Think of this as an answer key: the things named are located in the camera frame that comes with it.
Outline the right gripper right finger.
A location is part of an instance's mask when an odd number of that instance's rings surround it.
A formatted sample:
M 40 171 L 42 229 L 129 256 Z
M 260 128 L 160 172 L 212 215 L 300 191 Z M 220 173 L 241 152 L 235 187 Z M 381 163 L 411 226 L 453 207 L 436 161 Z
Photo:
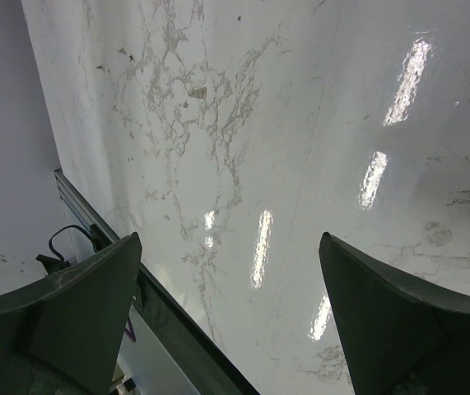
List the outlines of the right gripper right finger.
M 357 394 L 470 394 L 470 296 L 328 232 L 319 260 Z

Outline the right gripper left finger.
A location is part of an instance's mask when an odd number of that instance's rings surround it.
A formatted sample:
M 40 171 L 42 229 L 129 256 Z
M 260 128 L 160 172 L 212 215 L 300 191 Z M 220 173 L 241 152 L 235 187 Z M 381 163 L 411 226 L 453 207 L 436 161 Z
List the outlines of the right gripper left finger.
M 141 253 L 133 233 L 0 295 L 0 394 L 108 394 Z

